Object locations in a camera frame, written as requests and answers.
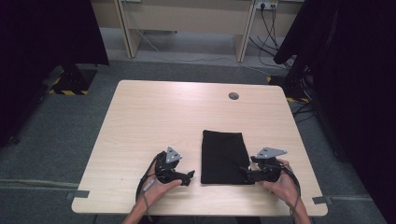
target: gray carpet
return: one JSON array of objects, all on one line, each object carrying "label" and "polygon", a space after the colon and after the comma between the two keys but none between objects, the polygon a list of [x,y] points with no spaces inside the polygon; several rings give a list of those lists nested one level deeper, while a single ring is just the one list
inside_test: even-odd
[{"label": "gray carpet", "polygon": [[[111,61],[97,70],[86,96],[45,95],[21,129],[21,141],[0,149],[0,179],[79,183],[120,80],[267,84],[266,75],[244,67]],[[297,106],[290,103],[291,109]],[[386,223],[351,165],[334,157],[317,118],[297,124],[322,192],[332,202],[329,214],[315,217],[315,223]],[[0,183],[0,223],[92,223],[93,215],[72,212],[66,195],[73,188]],[[121,223],[124,217],[101,215],[96,223]],[[262,223],[290,223],[290,218],[263,217]]]}]

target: floor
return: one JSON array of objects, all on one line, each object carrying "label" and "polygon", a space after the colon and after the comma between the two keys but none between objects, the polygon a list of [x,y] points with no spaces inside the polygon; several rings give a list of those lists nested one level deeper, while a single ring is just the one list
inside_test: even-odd
[{"label": "floor", "polygon": [[[285,66],[276,64],[268,53],[262,51],[259,59],[260,50],[251,41],[247,45],[244,61],[238,63],[232,35],[146,31],[136,56],[128,58],[120,29],[101,28],[101,33],[109,60],[244,66],[247,69],[269,67],[285,70]],[[253,36],[252,39],[262,45],[257,36]]]}]

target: yellow black tape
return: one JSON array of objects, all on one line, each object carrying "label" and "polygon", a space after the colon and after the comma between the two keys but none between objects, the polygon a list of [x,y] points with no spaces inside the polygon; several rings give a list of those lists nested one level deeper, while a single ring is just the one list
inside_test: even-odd
[{"label": "yellow black tape", "polygon": [[60,94],[60,95],[86,95],[88,91],[58,91],[58,90],[50,90],[51,94]]},{"label": "yellow black tape", "polygon": [[309,100],[306,98],[290,98],[286,97],[288,102],[298,102],[298,103],[309,103]]}]

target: hand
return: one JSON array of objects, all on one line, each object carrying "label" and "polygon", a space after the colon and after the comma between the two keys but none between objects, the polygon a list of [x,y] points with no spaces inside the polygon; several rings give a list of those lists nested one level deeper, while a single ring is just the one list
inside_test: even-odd
[{"label": "hand", "polygon": [[143,184],[143,188],[151,181],[154,180],[154,183],[151,185],[151,187],[148,188],[148,190],[145,192],[145,197],[148,202],[148,207],[151,207],[154,205],[156,202],[158,202],[163,195],[168,192],[170,189],[173,189],[177,186],[179,186],[182,181],[181,180],[174,180],[171,181],[167,184],[161,183],[156,176],[155,176],[155,165],[151,167],[151,169],[148,172],[148,179],[146,182]]},{"label": "hand", "polygon": [[179,186],[182,182],[181,180],[174,180],[167,184],[161,183],[155,176],[155,165],[153,165],[148,171],[148,179],[143,184],[142,190],[151,180],[154,180],[154,183],[146,190],[146,192],[144,192],[144,195],[142,195],[143,191],[140,192],[134,208],[129,213],[127,218],[125,218],[125,220],[122,222],[123,224],[139,223],[139,220],[152,205],[158,202],[163,197],[163,195],[165,195],[166,192]]},{"label": "hand", "polygon": [[[277,159],[284,167],[290,170],[288,161]],[[279,179],[273,183],[268,181],[260,181],[259,184],[266,189],[271,190],[279,199],[286,203],[292,211],[294,222],[297,224],[310,224],[311,220],[306,213],[305,205],[300,198],[297,186],[291,177],[284,171],[280,173]]]},{"label": "hand", "polygon": [[[283,166],[290,169],[288,161],[277,159]],[[284,171],[280,173],[279,179],[274,182],[259,181],[259,184],[271,190],[279,199],[285,202],[288,207],[293,207],[299,198],[298,190],[291,177]]]}]

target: metal bracket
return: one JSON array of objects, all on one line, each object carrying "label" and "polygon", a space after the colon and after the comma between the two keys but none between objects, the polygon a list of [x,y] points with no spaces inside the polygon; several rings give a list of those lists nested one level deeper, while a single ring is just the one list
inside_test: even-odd
[{"label": "metal bracket", "polygon": [[166,151],[166,163],[171,163],[174,161],[180,161],[182,159],[182,156],[177,153],[174,149],[171,147],[168,147]]},{"label": "metal bracket", "polygon": [[286,150],[276,149],[272,147],[264,147],[259,153],[257,153],[257,159],[270,159],[273,157],[281,156],[288,153]]}]

